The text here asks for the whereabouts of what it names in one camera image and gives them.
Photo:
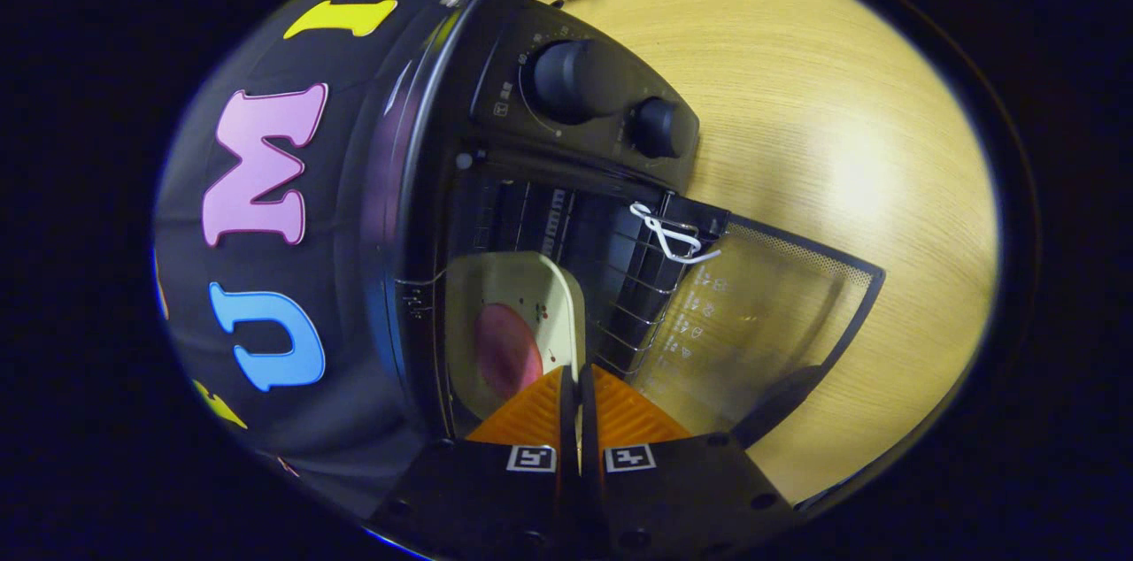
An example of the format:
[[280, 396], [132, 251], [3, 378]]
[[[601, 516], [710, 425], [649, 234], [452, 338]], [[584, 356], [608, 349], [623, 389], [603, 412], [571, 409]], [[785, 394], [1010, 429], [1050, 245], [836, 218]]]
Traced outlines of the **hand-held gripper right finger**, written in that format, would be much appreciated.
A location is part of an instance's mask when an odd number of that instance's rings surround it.
[[729, 433], [691, 434], [597, 365], [580, 372], [580, 553], [738, 558], [796, 528]]

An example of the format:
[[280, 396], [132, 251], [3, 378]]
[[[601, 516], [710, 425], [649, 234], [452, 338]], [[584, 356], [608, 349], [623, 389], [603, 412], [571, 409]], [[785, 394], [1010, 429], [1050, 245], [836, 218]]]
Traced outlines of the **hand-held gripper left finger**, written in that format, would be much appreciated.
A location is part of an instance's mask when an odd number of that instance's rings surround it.
[[577, 386], [560, 367], [462, 439], [421, 448], [368, 518], [417, 556], [576, 556]]

